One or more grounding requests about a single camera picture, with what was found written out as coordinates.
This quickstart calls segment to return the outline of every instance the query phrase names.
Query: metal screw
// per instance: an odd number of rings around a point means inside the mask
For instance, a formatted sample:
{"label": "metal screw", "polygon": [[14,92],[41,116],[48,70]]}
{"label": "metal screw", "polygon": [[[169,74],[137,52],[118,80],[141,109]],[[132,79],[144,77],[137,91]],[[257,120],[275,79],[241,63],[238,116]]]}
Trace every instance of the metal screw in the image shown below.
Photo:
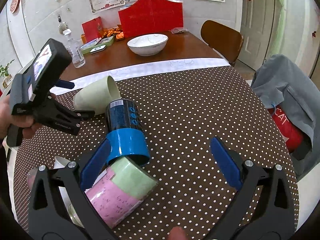
{"label": "metal screw", "polygon": [[76,162],[69,162],[69,163],[68,163],[68,167],[69,167],[69,168],[74,168],[76,165],[77,165]]}
{"label": "metal screw", "polygon": [[248,166],[248,167],[252,167],[252,166],[253,166],[253,162],[250,161],[250,160],[246,160],[246,161],[244,162],[244,164],[245,164],[246,166]]}
{"label": "metal screw", "polygon": [[282,170],[282,166],[281,166],[280,164],[276,164],[276,169],[277,169],[278,171],[281,171],[281,170]]}
{"label": "metal screw", "polygon": [[40,167],[39,167],[39,171],[44,171],[45,170],[45,166],[44,165],[41,165]]}

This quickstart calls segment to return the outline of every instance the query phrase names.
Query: brown chair back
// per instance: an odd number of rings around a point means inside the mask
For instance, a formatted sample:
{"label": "brown chair back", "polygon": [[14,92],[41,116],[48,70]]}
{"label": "brown chair back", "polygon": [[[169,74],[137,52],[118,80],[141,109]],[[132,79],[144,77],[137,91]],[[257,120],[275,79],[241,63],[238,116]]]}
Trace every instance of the brown chair back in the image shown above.
{"label": "brown chair back", "polygon": [[243,44],[242,35],[223,24],[206,21],[201,27],[201,37],[209,47],[221,53],[233,65]]}

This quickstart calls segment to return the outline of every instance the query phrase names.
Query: device screen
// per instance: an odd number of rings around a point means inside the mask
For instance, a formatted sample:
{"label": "device screen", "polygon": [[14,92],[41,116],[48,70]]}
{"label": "device screen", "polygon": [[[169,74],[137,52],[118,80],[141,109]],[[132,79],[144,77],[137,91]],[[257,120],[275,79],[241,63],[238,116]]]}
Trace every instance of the device screen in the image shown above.
{"label": "device screen", "polygon": [[35,74],[35,81],[40,76],[42,70],[44,69],[45,65],[48,63],[49,59],[52,56],[52,52],[50,49],[50,45],[44,47],[44,49],[39,54],[36,62],[33,64],[33,70]]}

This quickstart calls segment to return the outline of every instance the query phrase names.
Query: white door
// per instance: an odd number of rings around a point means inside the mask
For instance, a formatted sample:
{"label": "white door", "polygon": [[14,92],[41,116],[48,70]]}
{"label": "white door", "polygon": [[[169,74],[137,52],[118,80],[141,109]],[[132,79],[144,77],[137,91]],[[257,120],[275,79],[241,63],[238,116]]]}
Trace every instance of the white door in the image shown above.
{"label": "white door", "polygon": [[240,33],[244,37],[238,60],[257,70],[263,64],[272,30],[275,0],[243,0]]}

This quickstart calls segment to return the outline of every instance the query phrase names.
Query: blue and black canister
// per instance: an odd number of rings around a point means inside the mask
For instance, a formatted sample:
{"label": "blue and black canister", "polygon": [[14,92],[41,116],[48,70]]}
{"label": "blue and black canister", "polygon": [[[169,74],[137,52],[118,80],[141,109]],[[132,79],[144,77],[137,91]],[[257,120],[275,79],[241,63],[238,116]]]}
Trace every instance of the blue and black canister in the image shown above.
{"label": "blue and black canister", "polygon": [[106,108],[106,121],[106,138],[112,147],[107,164],[121,156],[130,157],[140,166],[147,164],[150,155],[136,105],[127,99],[112,101]]}

